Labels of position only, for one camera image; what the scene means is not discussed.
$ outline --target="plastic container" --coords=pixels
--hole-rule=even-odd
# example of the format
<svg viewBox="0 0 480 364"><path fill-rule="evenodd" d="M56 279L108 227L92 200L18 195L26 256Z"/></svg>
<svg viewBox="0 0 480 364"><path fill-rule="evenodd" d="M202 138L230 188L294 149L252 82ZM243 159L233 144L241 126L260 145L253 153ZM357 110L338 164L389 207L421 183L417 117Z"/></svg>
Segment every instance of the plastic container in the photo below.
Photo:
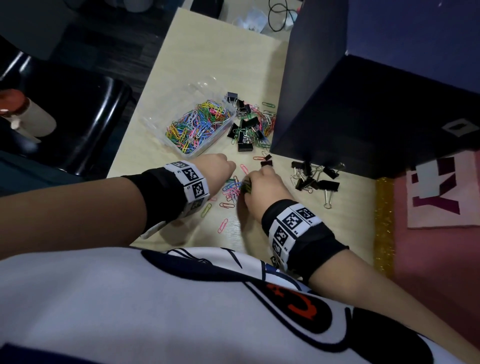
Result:
<svg viewBox="0 0 480 364"><path fill-rule="evenodd" d="M175 150L182 159L195 158L202 154L225 131L228 131L237 116L237 110L227 102L226 94L227 90L220 86L214 77L205 77L196 83L169 88L168 92L159 96L158 102L154 105L150 107L147 105L141 106L140 109L144 111L141 121L161 143ZM231 116L198 148L189 154L185 154L167 138L165 135L167 127L172 124L172 121L180 119L198 104L202 104L207 100L213 100L217 104L222 105L230 112Z"/></svg>

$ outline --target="pink sign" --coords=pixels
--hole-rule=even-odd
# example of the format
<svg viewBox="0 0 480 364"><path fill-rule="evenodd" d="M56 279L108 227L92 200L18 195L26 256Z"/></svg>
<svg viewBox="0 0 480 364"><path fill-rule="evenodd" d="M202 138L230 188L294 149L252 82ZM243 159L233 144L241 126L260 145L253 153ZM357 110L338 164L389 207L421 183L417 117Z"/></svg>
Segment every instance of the pink sign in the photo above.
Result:
<svg viewBox="0 0 480 364"><path fill-rule="evenodd" d="M418 175L407 172L409 228L480 226L480 190L474 152L437 159L439 196L420 198Z"/></svg>

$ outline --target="tabletop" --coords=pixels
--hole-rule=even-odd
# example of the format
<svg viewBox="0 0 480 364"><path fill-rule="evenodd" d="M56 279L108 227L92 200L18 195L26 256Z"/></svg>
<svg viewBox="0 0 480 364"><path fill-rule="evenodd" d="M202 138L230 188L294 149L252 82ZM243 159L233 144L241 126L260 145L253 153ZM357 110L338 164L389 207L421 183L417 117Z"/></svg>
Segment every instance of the tabletop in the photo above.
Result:
<svg viewBox="0 0 480 364"><path fill-rule="evenodd" d="M286 42L178 9L108 177L137 174L179 160L174 150L159 142L143 123L145 117L152 116L158 95L175 85L196 82L209 75L217 78L228 91L238 93L246 103L277 104L287 47ZM206 153L224 153L235 161L234 175L240 180L245 176L240 164L250 171L260 168L260 162L253 157L261 156L261 150L239 153L226 134ZM333 208L327 210L323 192L309 194L294 189L290 181L292 159L273 155L272 160L275 171L295 199L318 215L340 242L371 264L375 181L340 172L335 180L340 182L340 187L333 195ZM329 178L322 174L322 179ZM260 224L248 212L220 207L220 202L226 202L222 192L216 201L211 201L212 208L204 218L195 214L174 221L147 240L139 238L132 245L160 251L185 246L218 246L269 262L273 254ZM219 232L225 219L228 219L227 225Z"/></svg>

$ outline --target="dark blue box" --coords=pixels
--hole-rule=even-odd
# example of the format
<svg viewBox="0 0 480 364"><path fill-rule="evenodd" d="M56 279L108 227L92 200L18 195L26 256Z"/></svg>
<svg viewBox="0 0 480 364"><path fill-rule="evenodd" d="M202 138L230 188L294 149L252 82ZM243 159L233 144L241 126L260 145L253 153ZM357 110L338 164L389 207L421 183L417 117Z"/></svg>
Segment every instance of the dark blue box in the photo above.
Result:
<svg viewBox="0 0 480 364"><path fill-rule="evenodd" d="M370 178L480 147L474 1L305 0L271 151Z"/></svg>

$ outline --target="black cable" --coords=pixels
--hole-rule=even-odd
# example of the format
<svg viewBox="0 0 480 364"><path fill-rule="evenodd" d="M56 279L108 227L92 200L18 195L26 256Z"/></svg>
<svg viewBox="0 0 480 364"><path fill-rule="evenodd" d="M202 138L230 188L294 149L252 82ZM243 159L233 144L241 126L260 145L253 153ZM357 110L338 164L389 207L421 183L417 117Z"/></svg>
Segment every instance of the black cable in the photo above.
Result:
<svg viewBox="0 0 480 364"><path fill-rule="evenodd" d="M287 0L285 0L285 4L282 4L281 2L277 2L276 4L273 4L273 5L270 4L270 1L271 0L268 0L268 7L270 8L270 10L268 11L268 26L270 27L271 30L273 30L274 32L279 32L283 30L283 28L285 28L285 24L287 23L287 19L289 15L290 15L290 18L292 18L292 22L293 23L295 22L295 20L293 20L292 12L294 12L295 14L298 14L298 13L296 10L288 8ZM274 7L276 6L283 7L283 10L275 10ZM270 24L270 13L273 13L273 12L275 14L280 14L283 12L285 13L285 20L283 21L283 25L280 29L274 29Z"/></svg>

